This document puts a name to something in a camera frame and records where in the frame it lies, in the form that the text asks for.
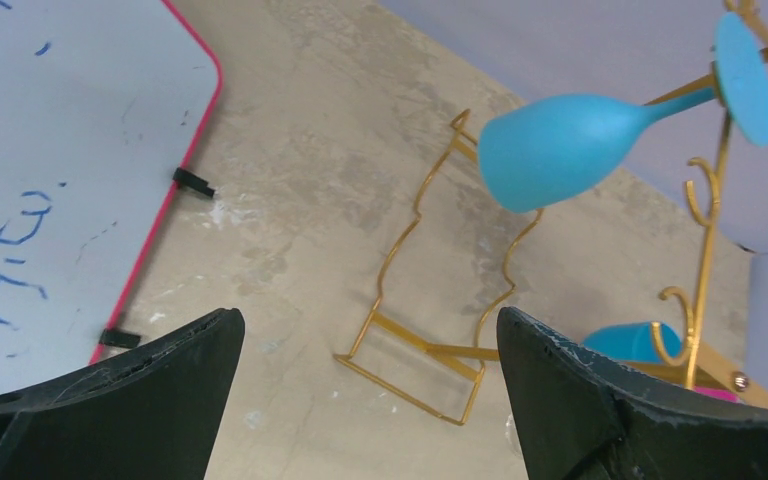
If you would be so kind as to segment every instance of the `concrete floor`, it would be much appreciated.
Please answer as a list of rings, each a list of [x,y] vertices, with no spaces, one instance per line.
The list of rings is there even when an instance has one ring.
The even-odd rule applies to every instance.
[[[369,0],[175,3],[225,70],[194,162],[218,198],[179,196],[125,327],[156,338],[216,307],[245,315],[207,478],[525,478],[498,365],[469,423],[455,427],[331,357],[357,334],[447,122],[472,108],[477,133],[520,101]],[[424,210],[385,309],[432,339],[465,343],[503,290],[501,257],[529,218],[496,207],[460,157]],[[678,306],[656,294],[693,291],[700,239],[686,212],[619,171],[547,210],[514,260],[522,289],[507,304],[574,339],[612,323],[681,328]],[[749,256],[724,240],[717,252],[705,338],[740,361]],[[379,332],[370,340],[359,362],[447,411],[462,407],[466,385]]]

